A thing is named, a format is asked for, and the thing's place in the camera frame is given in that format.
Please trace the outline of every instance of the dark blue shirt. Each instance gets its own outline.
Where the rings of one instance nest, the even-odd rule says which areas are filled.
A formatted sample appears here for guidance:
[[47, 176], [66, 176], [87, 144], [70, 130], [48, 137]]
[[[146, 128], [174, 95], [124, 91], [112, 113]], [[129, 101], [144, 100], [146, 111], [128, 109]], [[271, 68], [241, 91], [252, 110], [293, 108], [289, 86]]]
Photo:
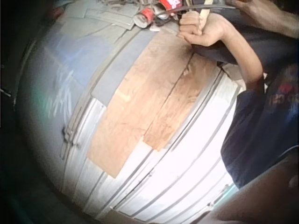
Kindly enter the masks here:
[[240, 93], [221, 149], [235, 185], [249, 183], [298, 145], [298, 126], [298, 65], [282, 71], [265, 94]]

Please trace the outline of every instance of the wire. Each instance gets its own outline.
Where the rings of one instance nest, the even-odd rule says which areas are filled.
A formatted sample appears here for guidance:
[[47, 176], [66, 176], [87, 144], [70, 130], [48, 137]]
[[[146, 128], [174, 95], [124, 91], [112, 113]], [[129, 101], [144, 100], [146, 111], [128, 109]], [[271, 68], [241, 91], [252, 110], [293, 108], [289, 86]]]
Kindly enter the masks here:
[[175, 13], [175, 12], [180, 12], [180, 11], [185, 11], [188, 9], [196, 9], [196, 8], [229, 8], [229, 9], [235, 9], [235, 7], [232, 6], [227, 6], [227, 5], [217, 5], [217, 4], [212, 4], [212, 5], [194, 5], [194, 6], [183, 6], [180, 8], [175, 8], [169, 11], [165, 11], [162, 13], [159, 13], [157, 15], [155, 15], [155, 17], [160, 16], [160, 15], [164, 15], [164, 14], [171, 14], [171, 13]]

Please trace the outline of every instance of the wood grain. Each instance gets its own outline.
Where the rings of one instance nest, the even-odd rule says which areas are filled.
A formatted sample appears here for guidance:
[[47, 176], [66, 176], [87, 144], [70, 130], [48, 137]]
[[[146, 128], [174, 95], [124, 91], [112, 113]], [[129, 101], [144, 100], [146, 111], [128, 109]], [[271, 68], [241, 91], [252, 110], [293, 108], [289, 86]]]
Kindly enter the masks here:
[[158, 151], [165, 147], [187, 118], [197, 96], [216, 67], [215, 61], [193, 55], [187, 70], [147, 130], [143, 139], [146, 144]]
[[159, 32], [113, 95], [87, 157], [116, 177], [187, 66], [191, 46]]

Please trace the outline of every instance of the hand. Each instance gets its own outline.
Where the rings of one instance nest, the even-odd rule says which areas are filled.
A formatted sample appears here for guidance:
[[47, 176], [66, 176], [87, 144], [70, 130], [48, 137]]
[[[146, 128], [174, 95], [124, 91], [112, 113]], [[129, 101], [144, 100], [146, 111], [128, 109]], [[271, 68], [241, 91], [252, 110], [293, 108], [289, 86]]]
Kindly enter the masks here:
[[178, 37], [208, 47], [224, 38], [228, 25], [231, 24], [221, 15], [209, 14], [205, 21], [198, 12], [191, 11], [182, 16]]
[[284, 12], [270, 0], [226, 0], [241, 11], [252, 26], [277, 32], [284, 20]]

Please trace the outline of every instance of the wooden handle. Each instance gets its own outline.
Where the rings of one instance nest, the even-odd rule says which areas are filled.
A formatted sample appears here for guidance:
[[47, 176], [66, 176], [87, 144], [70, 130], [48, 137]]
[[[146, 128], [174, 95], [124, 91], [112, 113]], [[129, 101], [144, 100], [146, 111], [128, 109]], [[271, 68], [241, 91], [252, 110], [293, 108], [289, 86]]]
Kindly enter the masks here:
[[[211, 4], [213, 4], [213, 0], [205, 0], [204, 5], [211, 5]], [[209, 15], [209, 13], [210, 13], [210, 9], [202, 9], [200, 12], [200, 16], [204, 19], [205, 24], [206, 24], [206, 19], [207, 19], [207, 16]]]

